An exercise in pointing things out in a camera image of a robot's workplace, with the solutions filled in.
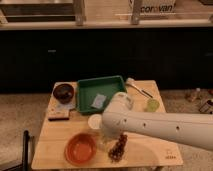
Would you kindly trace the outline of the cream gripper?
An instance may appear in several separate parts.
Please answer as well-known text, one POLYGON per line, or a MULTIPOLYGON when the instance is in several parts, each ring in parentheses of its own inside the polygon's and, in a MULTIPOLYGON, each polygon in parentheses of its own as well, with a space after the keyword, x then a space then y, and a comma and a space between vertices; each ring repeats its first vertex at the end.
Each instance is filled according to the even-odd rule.
POLYGON ((117 140, 119 136, 120 134, 116 132, 100 131, 98 138, 98 148, 100 150, 106 150, 107 144, 113 140, 117 140))

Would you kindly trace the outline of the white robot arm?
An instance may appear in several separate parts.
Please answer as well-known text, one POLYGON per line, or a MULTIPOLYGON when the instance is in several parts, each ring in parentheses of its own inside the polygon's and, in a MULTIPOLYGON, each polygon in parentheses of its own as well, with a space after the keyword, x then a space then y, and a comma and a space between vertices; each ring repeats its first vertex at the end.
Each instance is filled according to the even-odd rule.
POLYGON ((138 112, 133 104, 127 93, 112 97, 101 117, 105 136, 130 132, 213 151, 213 115, 138 112))

